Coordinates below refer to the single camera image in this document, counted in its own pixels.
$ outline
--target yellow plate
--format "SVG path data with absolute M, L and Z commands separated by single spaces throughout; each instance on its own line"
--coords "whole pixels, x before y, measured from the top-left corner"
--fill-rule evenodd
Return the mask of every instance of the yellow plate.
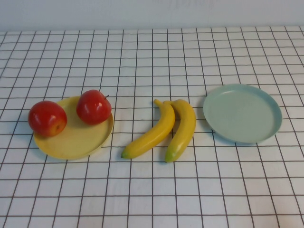
M 79 96 L 58 101 L 66 112 L 67 125 L 53 137 L 34 134 L 38 148 L 49 156 L 59 159 L 79 159 L 97 151 L 108 139 L 113 128 L 113 115 L 97 125 L 87 125 L 76 113 Z

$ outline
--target black grid line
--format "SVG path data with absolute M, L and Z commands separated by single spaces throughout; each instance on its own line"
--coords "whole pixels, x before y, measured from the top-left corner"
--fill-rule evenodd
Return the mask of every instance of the black grid line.
M 181 38 L 183 39 L 183 30 L 181 30 Z M 185 65 L 186 65 L 185 50 L 183 51 L 183 53 L 184 53 L 184 60 L 185 60 Z M 188 77 L 187 77 L 187 68 L 186 67 L 185 67 L 185 72 L 186 72 L 188 102 L 190 103 L 189 85 L 188 85 Z M 196 171 L 196 177 L 197 177 L 198 193 L 200 195 L 200 183 L 199 183 L 198 167 L 197 167 L 197 161 L 196 161 L 194 137 L 192 137 L 192 143 L 193 143 L 193 153 L 194 153 L 194 161 L 195 161 L 195 171 Z M 201 204 L 201 198 L 200 197 L 199 197 L 199 206 L 200 206 L 200 213 L 201 213 L 201 225 L 202 225 L 202 228 L 204 228 L 203 211 L 202 211 L 202 204 Z
M 215 46 L 215 42 L 214 42 L 214 38 L 213 38 L 212 29 L 211 29 L 211 34 L 212 34 L 213 44 L 214 44 L 214 46 Z M 216 59 L 217 59 L 218 67 L 219 67 L 219 61 L 218 61 L 219 58 L 218 58 L 218 54 L 217 54 L 217 51 L 216 51 L 216 50 L 215 50 L 215 55 L 216 55 Z M 222 85 L 223 85 L 224 83 L 223 83 L 223 78 L 222 78 L 222 75 L 221 75 L 220 67 L 218 68 L 218 71 L 219 71 L 221 83 L 222 83 Z M 216 156 L 216 159 L 217 159 L 218 174 L 219 174 L 219 182 L 220 182 L 220 187 L 221 187 L 222 194 L 223 194 L 223 202 L 224 202 L 224 208 L 225 208 L 225 215 L 226 215 L 227 227 L 229 228 L 229 221 L 228 221 L 227 208 L 226 208 L 226 202 L 225 202 L 225 197 L 224 197 L 223 183 L 222 183 L 222 180 L 221 180 L 221 173 L 220 173 L 219 163 L 218 163 L 218 162 L 219 162 L 219 159 L 218 159 L 217 148 L 216 148 L 216 144 L 215 144 L 215 138 L 214 138 L 214 131 L 213 131 L 213 130 L 212 130 L 212 138 L 213 138 L 213 143 L 214 143 L 215 156 Z
M 70 65 L 69 73 L 67 75 L 65 86 L 67 85 L 69 74 L 71 72 L 71 67 L 72 67 L 72 62 L 71 62 L 71 65 Z M 63 90 L 62 99 L 63 99 L 64 93 L 65 93 L 65 90 L 66 90 L 66 87 Z M 58 195 L 57 205 L 56 205 L 56 209 L 55 209 L 55 216 L 54 216 L 52 228 L 55 225 L 56 213 L 57 213 L 57 209 L 58 209 L 58 205 L 59 205 L 59 201 L 60 201 L 60 193 L 61 193 L 61 190 L 62 190 L 62 186 L 63 186 L 63 181 L 64 181 L 64 176 L 65 176 L 65 173 L 66 173 L 66 169 L 67 169 L 67 160 L 66 160 L 65 167 L 64 167 L 64 170 L 63 170 L 63 174 L 62 174 L 62 181 L 61 181 L 61 185 L 60 185 L 60 190 L 59 190 L 59 195 Z
M 92 49 L 93 40 L 94 40 L 94 31 L 93 31 L 92 42 L 91 42 L 91 47 L 90 47 L 90 51 L 89 51 L 89 58 L 90 58 L 90 55 L 91 55 L 91 49 Z M 85 81 L 86 81 L 85 79 L 86 79 L 86 72 L 87 72 L 88 65 L 89 65 L 89 61 L 87 62 L 87 65 L 86 65 L 85 77 L 84 77 L 84 81 L 83 81 L 83 84 L 82 84 L 81 94 L 83 93 L 83 89 L 84 89 L 84 85 L 85 85 Z M 87 177 L 87 170 L 88 170 L 88 167 L 89 167 L 89 161 L 90 161 L 90 155 L 88 156 L 87 161 L 86 161 L 86 170 L 85 170 L 85 174 L 86 175 L 85 175 L 85 180 L 84 180 L 84 187 L 82 189 L 82 196 L 81 196 L 80 207 L 79 207 L 79 217 L 78 217 L 78 221 L 77 221 L 77 228 L 79 227 L 82 202 L 83 202 L 84 193 L 85 193 L 85 187 L 86 187 L 86 177 Z
M 230 39 L 229 39 L 229 35 L 228 35 L 227 28 L 226 28 L 226 33 L 227 33 L 228 42 L 229 42 L 229 46 L 230 46 L 231 53 L 232 53 L 232 58 L 233 58 L 234 66 L 235 66 L 235 69 L 236 69 L 236 72 L 237 72 L 238 81 L 239 81 L 239 83 L 241 84 L 241 79 L 240 79 L 239 74 L 238 74 L 238 68 L 237 68 L 236 60 L 235 60 L 235 58 L 234 58 L 234 56 L 233 56 L 232 47 L 231 47 L 231 43 L 230 43 Z M 245 188 L 245 193 L 246 193 L 246 196 L 247 196 L 247 203 L 248 203 L 249 212 L 250 212 L 250 216 L 251 216 L 252 227 L 255 228 L 255 223 L 254 223 L 253 216 L 252 216 L 252 212 L 251 212 L 251 207 L 250 207 L 250 202 L 249 202 L 247 187 L 246 187 L 246 183 L 245 183 L 245 179 L 244 179 L 244 173 L 243 173 L 243 169 L 242 169 L 242 165 L 241 165 L 241 160 L 240 160 L 240 158 L 239 158 L 239 153 L 238 153 L 238 147 L 237 147 L 237 144 L 236 144 L 236 143 L 235 143 L 235 147 L 236 147 L 236 151 L 237 151 L 237 155 L 238 155 L 238 156 L 237 156 L 237 159 L 238 159 L 239 166 L 240 166 L 240 169 L 241 169 L 241 174 L 242 174 L 242 178 L 243 178 L 243 184 L 244 184 L 244 188 Z
M 14 83 L 16 83 L 19 74 L 20 74 L 20 71 L 18 72 L 18 75 L 17 75 L 16 80 L 15 80 Z M 15 132 L 15 130 L 16 130 L 16 128 L 17 128 L 18 120 L 17 120 L 17 123 L 16 123 L 16 125 L 15 125 L 15 127 L 14 127 L 13 133 Z M 7 149 L 6 152 L 5 152 L 5 155 L 4 155 L 3 160 L 5 159 L 5 157 L 6 157 L 6 155 L 7 155 L 7 152 L 8 152 L 8 149 Z M 11 198 L 11 200 L 10 200 L 9 208 L 8 208 L 8 211 L 7 211 L 6 218 L 5 218 L 5 220 L 4 220 L 3 226 L 5 226 L 5 224 L 6 224 L 6 222 L 7 222 L 7 216 L 9 215 L 9 212 L 10 212 L 10 209 L 11 209 L 11 205 L 12 205 L 12 203 L 13 203 L 13 199 L 14 199 L 14 195 L 15 195 L 15 192 L 16 192 L 16 189 L 17 189 L 17 185 L 18 185 L 18 183 L 19 183 L 19 179 L 20 179 L 20 176 L 21 176 L 23 167 L 24 167 L 24 162 L 25 162 L 25 158 L 24 158 L 24 160 L 23 160 L 23 163 L 22 163 L 22 166 L 21 166 L 21 170 L 20 170 L 20 173 L 19 173 L 19 175 L 18 175 L 17 183 L 16 183 L 16 186 L 15 186 L 14 192 L 13 192 L 13 194 L 12 194 L 12 198 Z
M 0 200 L 8 203 L 8 208 L 4 209 L 3 214 L 0 210 L 0 218 L 5 222 L 4 226 L 7 227 L 14 219 L 27 218 L 29 219 L 28 227 L 31 227 L 33 218 L 45 217 L 52 220 L 53 226 L 61 225 L 61 221 L 56 218 L 71 218 L 77 221 L 79 227 L 82 219 L 100 217 L 98 226 L 105 227 L 107 219 L 125 216 L 126 220 L 119 222 L 120 226 L 131 227 L 136 219 L 145 219 L 145 216 L 150 216 L 152 220 L 149 223 L 152 223 L 152 227 L 157 226 L 159 219 L 169 219 L 169 217 L 171 219 L 170 222 L 168 220 L 168 227 L 171 223 L 174 223 L 172 226 L 180 227 L 183 219 L 188 216 L 188 219 L 192 217 L 197 219 L 197 226 L 205 227 L 208 226 L 205 224 L 208 223 L 208 219 L 205 220 L 206 216 L 209 216 L 209 222 L 210 219 L 216 220 L 219 216 L 223 219 L 225 216 L 227 226 L 231 227 L 233 223 L 230 221 L 230 216 L 247 216 L 248 225 L 255 227 L 259 222 L 259 216 L 266 220 L 267 216 L 273 218 L 276 216 L 277 224 L 274 225 L 280 227 L 282 224 L 280 224 L 279 216 L 290 215 L 296 216 L 297 219 L 301 216 L 304 225 L 304 214 L 301 211 L 303 202 L 300 200 L 300 197 L 304 196 L 302 190 L 304 189 L 304 173 L 302 172 L 304 166 L 302 148 L 304 146 L 302 140 L 304 135 L 304 80 L 302 79 L 304 33 L 302 27 L 6 32 L 0 34 L 0 40 Z M 67 67 L 56 65 L 58 61 L 68 63 Z M 255 145 L 218 141 L 218 135 L 215 132 L 198 126 L 188 146 L 194 154 L 189 153 L 188 158 L 183 157 L 175 161 L 170 170 L 164 172 L 159 170 L 167 167 L 164 161 L 160 161 L 167 147 L 164 144 L 154 147 L 152 157 L 143 157 L 143 160 L 129 161 L 115 157 L 127 142 L 144 134 L 148 126 L 153 126 L 158 120 L 157 112 L 155 112 L 158 108 L 154 105 L 150 107 L 151 99 L 172 101 L 179 98 L 185 99 L 195 109 L 197 124 L 206 124 L 206 119 L 202 115 L 203 103 L 200 100 L 203 101 L 213 88 L 230 83 L 228 79 L 233 83 L 245 82 L 245 84 L 265 89 L 279 102 L 283 113 L 283 126 L 271 140 Z M 95 81 L 98 81 L 98 85 L 91 83 Z M 112 130 L 111 140 L 103 146 L 105 153 L 71 162 L 52 159 L 49 156 L 41 157 L 33 142 L 32 133 L 29 129 L 25 129 L 27 124 L 25 115 L 29 111 L 30 104 L 45 99 L 57 101 L 71 95 L 82 94 L 84 90 L 90 88 L 105 91 L 109 94 L 109 100 L 113 102 L 115 128 Z M 29 142 L 16 141 L 19 138 L 27 138 Z M 253 149 L 257 157 L 248 159 L 249 154 L 246 155 L 244 152 L 251 152 Z M 225 157 L 223 152 L 226 150 L 233 151 L 234 157 Z M 22 153 L 21 157 L 14 155 L 19 152 Z M 83 167 L 81 176 L 67 176 L 67 171 L 70 171 L 68 164 Z M 90 175 L 91 165 L 106 166 L 106 169 L 101 172 L 100 177 L 95 177 Z M 134 173 L 135 169 L 132 170 L 132 167 L 137 165 L 152 166 L 152 173 L 149 170 L 148 176 L 137 177 Z M 221 175 L 220 168 L 229 165 L 240 166 L 239 174 L 231 177 Z M 275 174 L 274 171 L 269 170 L 272 165 L 280 167 L 277 172 L 281 174 Z M 25 173 L 23 176 L 21 172 L 27 171 L 25 166 L 26 168 L 39 166 L 39 174 L 26 176 L 27 173 Z M 61 167 L 60 175 L 50 178 L 44 176 L 47 170 L 57 166 Z M 112 176 L 110 172 L 114 166 L 128 167 L 127 175 Z M 189 169 L 181 171 L 181 166 Z M 259 170 L 255 171 L 260 174 L 250 175 L 250 172 L 255 172 L 248 170 L 250 166 L 259 166 Z M 61 192 L 64 181 L 67 180 L 80 184 L 77 186 L 79 188 L 77 193 L 66 195 Z M 87 195 L 86 183 L 88 184 L 87 181 L 91 180 L 100 181 L 102 183 L 100 190 L 104 189 L 104 191 Z M 151 180 L 152 191 L 140 194 L 141 189 L 139 189 L 136 194 L 133 194 L 131 184 L 133 181 L 140 180 Z M 193 193 L 193 186 L 185 186 L 188 189 L 182 189 L 184 193 L 180 193 L 181 186 L 178 183 L 181 180 L 195 182 L 197 184 L 195 188 L 198 189 L 195 189 Z M 229 180 L 231 183 L 237 181 L 241 184 L 242 182 L 244 189 L 241 192 L 235 189 L 237 191 L 226 193 Z M 31 191 L 29 195 L 21 194 L 20 185 L 18 185 L 26 181 L 32 181 L 38 185 L 28 190 Z M 50 181 L 56 182 L 57 194 L 41 195 L 43 184 Z M 125 191 L 113 194 L 109 181 L 121 181 L 129 185 L 124 186 Z M 158 186 L 159 181 L 170 183 L 170 187 Z M 256 189 L 263 191 L 252 190 L 248 183 L 254 183 L 254 181 L 265 182 L 263 186 L 255 186 Z M 205 182 L 217 183 L 214 191 L 207 192 L 206 189 L 212 189 L 212 184 L 201 184 Z M 286 186 L 280 186 L 281 190 L 275 190 L 273 184 L 280 182 L 285 183 Z M 159 187 L 170 192 L 158 191 Z M 127 205 L 121 205 L 126 209 L 125 211 L 111 214 L 108 207 L 113 208 L 109 205 L 113 197 L 125 201 Z M 171 197 L 172 205 L 166 206 L 171 207 L 171 210 L 160 213 L 157 197 L 164 199 Z M 199 198 L 195 211 L 189 211 L 189 214 L 182 213 L 183 208 L 178 203 L 183 197 Z M 207 208 L 208 202 L 205 200 L 210 197 L 223 200 L 221 211 L 213 213 L 211 208 Z M 242 200 L 244 204 L 246 201 L 249 210 L 245 214 L 230 211 L 231 197 Z M 269 199 L 267 204 L 264 202 L 263 204 L 273 207 L 273 210 L 264 212 L 257 210 L 251 200 L 263 199 L 263 197 Z M 103 212 L 99 215 L 88 214 L 88 211 L 92 210 L 83 203 L 85 199 L 93 200 L 94 198 L 105 200 L 104 204 L 100 205 L 99 210 L 103 208 Z M 131 211 L 133 208 L 131 208 L 130 199 L 135 198 L 143 200 L 142 202 L 145 202 L 145 198 L 152 198 L 148 214 L 134 214 L 134 211 Z M 69 199 L 71 202 L 78 200 L 80 205 L 76 206 L 74 214 L 63 215 L 57 211 L 60 199 Z M 23 207 L 20 208 L 21 212 L 16 213 L 13 200 L 33 201 L 33 206 L 28 210 L 29 214 L 22 211 Z M 46 215 L 38 215 L 35 205 L 41 202 L 40 200 L 53 200 L 56 203 L 54 211 Z M 287 204 L 286 208 L 292 211 L 282 208 L 278 204 L 280 200 L 283 200 Z
M 262 156 L 261 156 L 261 152 L 260 152 L 260 149 L 259 149 L 258 144 L 256 144 L 256 147 L 257 147 L 257 150 L 258 150 L 258 153 L 259 153 L 259 156 L 260 156 L 260 160 L 262 161 Z M 272 195 L 271 195 L 271 190 L 270 190 L 270 187 L 269 187 L 268 179 L 266 178 L 267 175 L 266 175 L 266 172 L 265 172 L 264 163 L 261 162 L 261 164 L 262 164 L 263 172 L 264 172 L 265 179 L 266 179 L 266 182 L 267 182 L 268 190 L 269 190 L 269 192 L 270 192 L 270 198 L 271 198 L 271 201 L 272 201 L 272 205 L 273 205 L 274 210 L 275 210 L 275 217 L 276 217 L 276 220 L 277 220 L 277 224 L 278 224 L 278 226 L 279 226 L 279 228 L 280 228 L 280 223 L 279 223 L 279 218 L 278 218 L 278 215 L 277 215 L 277 212 L 276 212 L 275 203 L 274 203 L 273 197 L 272 197 Z
M 168 74 L 169 74 L 169 92 L 170 92 L 170 101 L 172 101 L 172 92 L 171 92 L 171 74 L 170 74 L 170 61 L 168 59 L 168 68 L 169 68 L 169 71 L 168 71 Z M 171 137 L 173 138 L 174 137 L 174 134 L 173 134 L 173 129 L 171 131 Z M 176 172 L 175 172 L 175 162 L 173 163 L 173 171 L 174 171 L 174 191 L 175 191 L 175 212 L 176 212 L 176 215 L 179 214 L 178 212 L 178 205 L 177 205 L 177 190 L 176 190 Z M 176 216 L 176 227 L 179 228 L 179 218 L 178 216 Z
M 134 115 L 135 115 L 135 94 L 136 94 L 136 76 L 137 76 L 137 55 L 138 55 L 138 31 L 137 31 L 137 43 L 136 43 L 136 63 L 135 63 L 135 82 L 134 82 L 134 99 L 133 99 L 133 120 L 132 120 L 132 137 L 134 136 Z M 132 159 L 130 159 L 130 180 L 129 180 L 129 194 L 128 194 L 128 213 L 127 213 L 127 228 L 129 227 L 129 213 L 130 213 L 130 192 L 131 192 L 131 175 L 132 175 Z
M 116 90 L 116 95 L 118 95 L 118 85 L 119 85 L 119 77 L 120 77 L 120 70 L 121 70 L 121 68 L 120 68 L 120 66 L 121 66 L 121 60 L 120 60 L 120 62 L 119 62 L 119 71 L 118 71 L 118 80 L 117 80 L 117 90 Z M 112 132 L 114 132 L 114 127 L 115 127 L 115 121 L 114 121 L 114 123 L 113 123 L 113 130 L 112 130 Z M 110 174 L 110 161 L 111 161 L 111 156 L 112 156 L 112 147 L 113 146 L 113 134 L 112 134 L 112 137 L 111 137 L 111 147 L 110 147 L 110 155 L 109 155 L 109 166 L 108 166 L 108 171 L 107 171 L 107 178 L 106 178 L 106 188 L 105 188 L 105 197 L 104 197 L 104 212 L 103 212 L 103 218 L 105 217 L 105 207 L 106 207 L 106 198 L 107 198 L 107 193 L 108 193 L 108 184 L 109 184 L 109 174 Z
M 51 78 L 52 78 L 53 72 L 54 72 L 54 69 L 52 70 L 52 74 L 51 74 L 51 77 L 50 77 L 50 79 L 49 79 L 49 81 L 48 81 L 48 85 L 49 85 L 50 80 L 51 80 Z M 47 95 L 47 90 L 46 90 L 45 93 L 44 93 L 44 98 L 43 98 L 43 100 L 46 98 L 46 95 Z M 37 195 L 38 195 L 38 191 L 39 191 L 39 187 L 40 187 L 40 184 L 41 184 L 41 179 L 42 179 L 42 175 L 43 175 L 43 171 L 44 171 L 44 168 L 45 168 L 47 159 L 48 159 L 48 156 L 46 155 L 46 158 L 45 158 L 44 163 L 43 163 L 43 168 L 42 168 L 42 171 L 41 171 L 39 183 L 38 183 L 38 186 L 37 186 L 36 194 L 35 194 L 35 199 L 34 199 L 34 203 L 33 203 L 33 208 L 32 208 L 32 211 L 31 211 L 31 213 L 30 213 L 30 216 L 29 216 L 28 227 L 29 227 L 29 225 L 30 225 L 30 222 L 31 222 L 31 219 L 32 219 L 32 216 L 33 216 L 33 211 L 34 211 L 36 199 L 37 199 L 37 197 L 38 197 Z

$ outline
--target plate rim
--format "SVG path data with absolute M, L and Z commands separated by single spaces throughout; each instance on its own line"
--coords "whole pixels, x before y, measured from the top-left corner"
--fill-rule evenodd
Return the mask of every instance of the plate rim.
M 238 87 L 240 87 L 240 88 L 242 88 L 242 89 L 249 88 L 250 90 L 256 91 L 257 94 L 262 94 L 262 95 L 266 96 L 268 99 L 270 99 L 271 101 L 274 102 L 275 107 L 279 110 L 280 119 L 279 119 L 279 122 L 276 122 L 276 123 L 278 124 L 278 128 L 277 128 L 269 137 L 265 137 L 265 138 L 263 138 L 263 139 L 261 139 L 261 140 L 258 140 L 258 141 L 257 141 L 257 140 L 251 140 L 251 141 L 244 142 L 244 141 L 239 141 L 239 140 L 235 140 L 235 139 L 232 139 L 232 138 L 230 138 L 230 137 L 227 137 L 226 135 L 223 135 L 222 133 L 220 133 L 218 130 L 216 130 L 216 129 L 212 126 L 212 121 L 210 121 L 210 118 L 209 118 L 209 116 L 208 116 L 208 114 L 207 114 L 207 110 L 206 110 L 205 106 L 208 105 L 208 103 L 210 104 L 210 99 L 212 99 L 213 95 L 215 95 L 215 94 L 217 94 L 217 93 L 220 94 L 220 93 L 219 93 L 220 90 L 225 90 L 225 88 L 228 88 L 228 89 L 229 89 L 230 87 L 234 87 L 234 88 L 236 87 L 237 89 L 238 89 Z M 279 129 L 280 129 L 281 126 L 282 126 L 282 121 L 283 121 L 283 115 L 282 115 L 281 108 L 280 108 L 279 104 L 275 101 L 275 99 L 274 99 L 271 95 L 269 95 L 268 93 L 266 93 L 264 90 L 262 90 L 262 89 L 260 89 L 260 88 L 256 88 L 256 87 L 254 87 L 254 86 L 252 86 L 252 85 L 247 85 L 247 84 L 242 84 L 242 83 L 241 83 L 241 84 L 227 84 L 227 85 L 222 85 L 222 86 L 220 86 L 220 87 L 218 87 L 218 88 L 215 88 L 215 89 L 213 89 L 212 91 L 210 91 L 209 94 L 206 95 L 206 98 L 205 98 L 205 100 L 204 100 L 204 104 L 203 104 L 203 113 L 204 113 L 204 116 L 205 116 L 205 118 L 206 118 L 206 121 L 207 121 L 208 125 L 211 127 L 212 130 L 214 130 L 214 132 L 216 132 L 216 133 L 217 133 L 218 135 L 220 135 L 221 137 L 223 137 L 223 138 L 225 138 L 225 139 L 227 139 L 227 140 L 230 140 L 230 141 L 232 141 L 232 142 L 234 142 L 234 143 L 253 144 L 253 143 L 260 143 L 260 142 L 262 142 L 262 141 L 264 141 L 264 140 L 267 140 L 267 139 L 269 139 L 270 137 L 274 136 L 274 135 L 279 131 Z
M 80 96 L 71 96 L 71 97 L 67 97 L 67 98 L 64 98 L 64 99 L 61 99 L 59 101 L 56 101 L 57 104 L 59 104 L 61 107 L 63 104 L 67 104 L 68 102 L 70 102 L 69 100 L 74 100 L 74 99 L 79 99 Z M 114 117 L 113 117 L 113 114 L 111 112 L 109 118 L 107 120 L 110 120 L 110 124 L 111 124 L 111 127 L 108 128 L 108 132 L 109 134 L 105 137 L 105 139 L 103 140 L 103 142 L 101 144 L 99 144 L 95 149 L 93 149 L 92 151 L 88 152 L 88 153 L 85 153 L 83 155 L 79 155 L 79 156 L 74 156 L 74 157 L 61 157 L 61 156 L 54 156 L 54 154 L 52 153 L 48 153 L 44 150 L 42 150 L 39 146 L 38 146 L 38 139 L 37 139 L 37 133 L 33 133 L 33 138 L 34 138 L 34 142 L 36 144 L 36 146 L 40 149 L 41 152 L 43 152 L 44 154 L 48 155 L 48 156 L 51 156 L 52 158 L 56 158 L 56 159 L 62 159 L 62 160 L 78 160 L 78 159 L 81 159 L 81 158 L 84 158 L 88 155 L 91 155 L 93 153 L 95 153 L 98 149 L 100 149 L 104 143 L 109 139 L 110 135 L 112 134 L 112 130 L 113 130 L 113 127 L 114 127 Z

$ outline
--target white wall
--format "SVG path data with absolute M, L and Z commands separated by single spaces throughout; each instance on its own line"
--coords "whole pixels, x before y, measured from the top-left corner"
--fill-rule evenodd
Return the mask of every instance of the white wall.
M 0 31 L 303 24 L 304 0 L 0 0 Z

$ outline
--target red apple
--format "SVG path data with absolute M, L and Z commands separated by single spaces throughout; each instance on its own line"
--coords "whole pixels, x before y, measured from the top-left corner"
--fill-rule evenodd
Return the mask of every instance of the red apple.
M 111 104 L 98 90 L 83 93 L 77 103 L 76 112 L 79 118 L 89 125 L 100 124 L 111 115 Z
M 40 101 L 29 111 L 28 123 L 34 132 L 42 136 L 55 136 L 66 127 L 67 115 L 57 103 Z

